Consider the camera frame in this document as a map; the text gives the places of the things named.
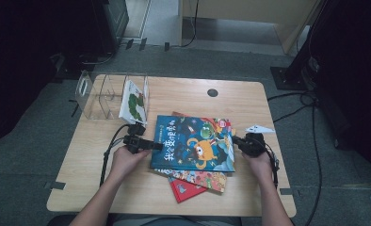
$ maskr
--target forearm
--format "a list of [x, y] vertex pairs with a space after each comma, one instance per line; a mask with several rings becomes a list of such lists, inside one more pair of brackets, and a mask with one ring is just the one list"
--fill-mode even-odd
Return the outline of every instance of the forearm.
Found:
[[259, 180], [259, 187], [262, 198], [262, 225], [292, 225], [271, 178]]
[[122, 179], [114, 180], [108, 177], [71, 225], [105, 225], [109, 209], [121, 186], [121, 181]]

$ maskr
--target stack of books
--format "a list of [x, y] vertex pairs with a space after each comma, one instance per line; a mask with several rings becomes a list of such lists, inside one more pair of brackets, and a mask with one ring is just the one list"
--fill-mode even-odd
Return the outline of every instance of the stack of books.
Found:
[[228, 172], [234, 172], [234, 149], [228, 119], [159, 115], [151, 168], [167, 176], [177, 202], [204, 191], [224, 192]]

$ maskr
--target orange cartoon character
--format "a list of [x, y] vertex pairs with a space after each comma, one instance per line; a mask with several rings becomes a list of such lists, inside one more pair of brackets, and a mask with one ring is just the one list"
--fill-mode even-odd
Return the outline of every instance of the orange cartoon character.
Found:
[[186, 144], [190, 146], [191, 142], [196, 142], [196, 144], [194, 145], [194, 150], [197, 153], [198, 159], [203, 161], [201, 165], [199, 163], [195, 165], [198, 169], [203, 170], [206, 167], [206, 161], [209, 161], [212, 159], [218, 159], [218, 157], [215, 156], [213, 152], [212, 145], [209, 140], [205, 139], [205, 140], [198, 141], [195, 138], [190, 138], [186, 142]]

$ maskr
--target human arm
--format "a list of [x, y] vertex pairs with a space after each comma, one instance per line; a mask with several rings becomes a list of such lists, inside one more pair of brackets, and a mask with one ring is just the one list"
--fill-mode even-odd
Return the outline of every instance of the human arm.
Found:
[[86, 206], [80, 211], [71, 225], [105, 225], [109, 209], [115, 199], [124, 178], [133, 171], [137, 164], [151, 151], [130, 153], [126, 147], [120, 147], [113, 154], [112, 167], [105, 182], [98, 189]]
[[249, 157], [242, 153], [249, 162], [250, 171], [255, 175], [262, 203], [262, 225], [293, 225], [287, 216], [272, 179], [270, 159], [266, 153], [258, 157]]

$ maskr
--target table top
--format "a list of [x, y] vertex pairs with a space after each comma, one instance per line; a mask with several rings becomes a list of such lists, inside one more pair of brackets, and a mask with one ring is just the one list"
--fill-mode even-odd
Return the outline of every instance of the table top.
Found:
[[[123, 76], [110, 75], [122, 81]], [[173, 111], [190, 116], [228, 118], [238, 137], [245, 129], [258, 124], [274, 128], [264, 87], [257, 82], [222, 81], [149, 77], [150, 103], [148, 125], [143, 138], [153, 140], [157, 115], [170, 115]], [[115, 84], [121, 89], [122, 83]], [[218, 96], [210, 97], [209, 89]], [[116, 130], [124, 124], [121, 120], [88, 120], [83, 114], [73, 134], [57, 182], [64, 189], [53, 189], [47, 203], [50, 211], [78, 212], [98, 190], [104, 152]], [[122, 130], [117, 137], [126, 135]], [[282, 153], [275, 133], [264, 134], [265, 142], [280, 160], [278, 191], [289, 217], [296, 214], [292, 194], [282, 195], [289, 182], [282, 161]], [[106, 174], [110, 171], [109, 156]], [[224, 193], [203, 192], [197, 197], [177, 203], [168, 178], [150, 169], [151, 155], [139, 163], [122, 183], [110, 209], [111, 213], [168, 214], [199, 216], [261, 216], [260, 190], [250, 173], [247, 161], [234, 145], [235, 172], [227, 179]]]

